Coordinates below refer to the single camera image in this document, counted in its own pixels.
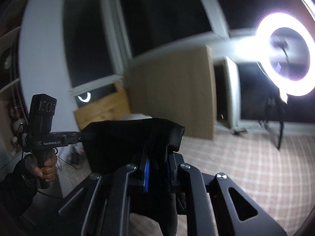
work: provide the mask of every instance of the ring light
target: ring light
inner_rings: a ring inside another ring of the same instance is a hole
[[[310,54],[310,67],[307,74],[299,81],[286,79],[273,69],[269,55],[272,53],[270,37],[279,28],[290,28],[298,32],[306,42]],[[260,49],[260,62],[270,80],[289,95],[303,96],[315,87],[315,43],[308,30],[294,17],[284,13],[266,16],[258,26],[256,37]]]
[[[82,102],[87,103],[87,102],[89,102],[89,101],[91,100],[91,93],[90,93],[90,92],[87,92],[87,97],[86,97],[86,99],[83,99],[83,98],[81,98],[80,96],[78,96],[78,98],[79,98]]]

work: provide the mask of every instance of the hand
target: hand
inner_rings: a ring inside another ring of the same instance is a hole
[[[25,168],[34,176],[38,176],[45,179],[47,182],[56,180],[57,176],[57,156],[55,150],[52,149],[47,155],[47,160],[44,163],[43,168],[37,166],[37,160],[35,155],[29,154],[25,157]]]

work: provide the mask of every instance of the checkered floor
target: checkered floor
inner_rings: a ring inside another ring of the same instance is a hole
[[[278,152],[268,134],[217,132],[215,141],[183,137],[180,153],[202,172],[225,172],[289,236],[315,205],[315,136],[285,136]],[[177,235],[186,235],[179,216]],[[130,235],[162,235],[154,221],[132,214]]]

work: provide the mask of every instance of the silver bolt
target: silver bolt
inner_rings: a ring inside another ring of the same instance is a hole
[[[100,178],[100,174],[99,173],[91,173],[89,177],[92,180],[96,180],[96,179]]]
[[[227,179],[227,175],[220,172],[217,174],[217,179],[221,179],[221,180]]]
[[[135,170],[137,168],[137,166],[132,164],[132,163],[127,164],[127,167],[130,169],[133,169],[133,170]]]
[[[182,169],[184,169],[184,170],[190,169],[190,165],[187,164],[187,163],[182,163],[182,164],[180,165],[180,167],[181,167]]]

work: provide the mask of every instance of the black cloth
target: black cloth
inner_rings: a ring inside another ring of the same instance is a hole
[[[95,122],[83,132],[96,133],[96,139],[83,146],[92,172],[102,175],[133,162],[133,156],[141,155],[146,143],[149,191],[131,195],[130,211],[157,221],[164,236],[175,236],[177,214],[185,212],[185,202],[183,196],[169,192],[167,156],[178,152],[185,128],[169,120],[151,118]]]
[[[0,183],[0,234],[3,236],[28,235],[19,217],[32,204],[37,188],[33,184],[35,177],[26,171],[24,164],[19,161]]]

